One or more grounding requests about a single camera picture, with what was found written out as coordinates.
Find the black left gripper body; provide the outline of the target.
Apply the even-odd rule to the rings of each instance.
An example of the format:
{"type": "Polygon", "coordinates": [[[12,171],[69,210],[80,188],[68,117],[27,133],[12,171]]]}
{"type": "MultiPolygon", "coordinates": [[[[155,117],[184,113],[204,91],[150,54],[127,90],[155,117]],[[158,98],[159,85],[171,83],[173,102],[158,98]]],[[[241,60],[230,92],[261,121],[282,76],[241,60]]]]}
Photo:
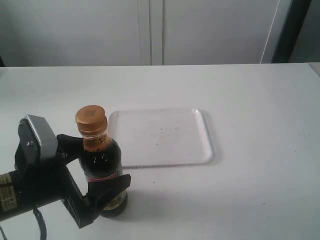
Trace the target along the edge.
{"type": "Polygon", "coordinates": [[[27,165],[21,147],[17,148],[14,157],[13,189],[17,202],[14,216],[61,200],[80,229],[94,222],[98,214],[88,198],[82,195],[64,163],[55,162],[44,168],[27,165]]]}

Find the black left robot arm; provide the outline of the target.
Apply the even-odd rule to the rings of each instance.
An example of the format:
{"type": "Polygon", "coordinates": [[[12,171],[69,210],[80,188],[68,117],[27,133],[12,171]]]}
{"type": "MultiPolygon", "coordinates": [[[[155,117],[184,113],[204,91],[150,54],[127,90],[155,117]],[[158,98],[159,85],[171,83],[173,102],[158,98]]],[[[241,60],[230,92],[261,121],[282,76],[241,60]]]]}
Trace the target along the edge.
{"type": "Polygon", "coordinates": [[[67,165],[79,158],[82,139],[65,134],[57,135],[58,148],[47,165],[27,164],[23,148],[15,153],[15,170],[0,176],[0,219],[2,221],[56,201],[66,210],[81,229],[92,224],[113,198],[131,184],[125,174],[106,181],[88,183],[82,195],[67,165]]]}

